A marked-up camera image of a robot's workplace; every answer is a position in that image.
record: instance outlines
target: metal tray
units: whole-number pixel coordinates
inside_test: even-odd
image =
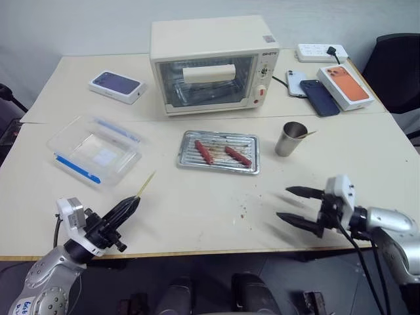
[[[196,149],[199,140],[213,156],[214,164],[207,164]],[[251,167],[229,156],[224,147],[229,146],[252,161]],[[233,171],[245,174],[258,174],[260,171],[259,141],[254,135],[238,133],[212,133],[209,131],[186,131],[178,153],[178,165],[182,167],[202,167],[214,171]]]

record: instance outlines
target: white smartphone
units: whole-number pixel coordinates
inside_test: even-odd
[[[146,84],[111,71],[103,71],[89,82],[89,90],[132,104],[145,92]]]
[[[306,94],[301,88],[301,81],[306,80],[303,72],[289,70],[286,72],[287,85],[289,86],[289,95],[297,97],[305,97]]]

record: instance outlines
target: oven control knob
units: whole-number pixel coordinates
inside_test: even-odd
[[[254,90],[254,97],[255,100],[262,100],[265,97],[265,94],[267,93],[267,88],[265,85],[257,85]]]

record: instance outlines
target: oven door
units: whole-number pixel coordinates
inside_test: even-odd
[[[156,63],[168,114],[247,105],[257,54]]]

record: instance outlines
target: blue smartphone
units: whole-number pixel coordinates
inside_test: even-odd
[[[104,72],[93,80],[93,84],[128,95],[140,85],[140,82],[128,77],[121,77],[112,72]]]
[[[318,80],[301,81],[301,88],[320,117],[334,116],[340,113],[333,97]]]

